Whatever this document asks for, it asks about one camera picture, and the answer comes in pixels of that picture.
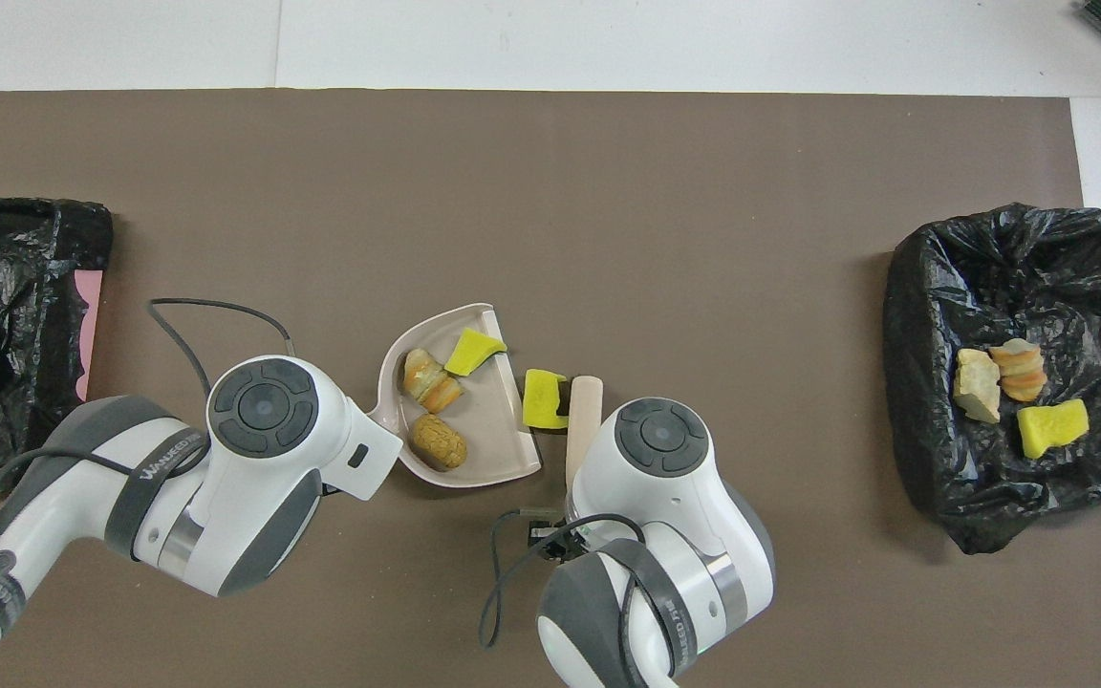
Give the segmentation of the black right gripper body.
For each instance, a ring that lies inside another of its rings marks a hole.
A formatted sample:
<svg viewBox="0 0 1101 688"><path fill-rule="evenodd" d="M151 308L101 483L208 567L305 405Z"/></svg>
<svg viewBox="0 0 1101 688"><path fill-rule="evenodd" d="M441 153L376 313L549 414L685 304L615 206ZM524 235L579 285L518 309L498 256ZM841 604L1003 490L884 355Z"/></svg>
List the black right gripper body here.
<svg viewBox="0 0 1101 688"><path fill-rule="evenodd" d="M526 534L531 556L563 565L591 552L584 536L585 526L578 522L550 523L548 520L531 520Z"/></svg>

